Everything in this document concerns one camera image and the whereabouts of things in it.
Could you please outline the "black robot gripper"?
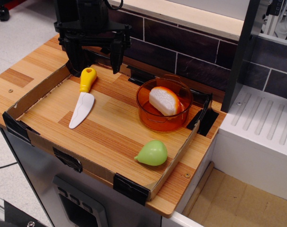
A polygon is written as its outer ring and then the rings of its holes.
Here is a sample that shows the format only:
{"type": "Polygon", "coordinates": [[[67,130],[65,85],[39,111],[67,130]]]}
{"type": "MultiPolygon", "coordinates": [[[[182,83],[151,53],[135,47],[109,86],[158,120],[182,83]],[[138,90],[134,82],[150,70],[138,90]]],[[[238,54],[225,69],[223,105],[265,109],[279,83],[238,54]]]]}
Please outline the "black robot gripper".
{"type": "Polygon", "coordinates": [[[131,47],[128,24],[109,19],[109,12],[122,8],[113,7],[107,0],[56,0],[55,30],[59,33],[59,44],[66,51],[72,73],[80,76],[91,64],[83,47],[106,48],[110,52],[113,73],[120,71],[124,50],[131,47]]]}

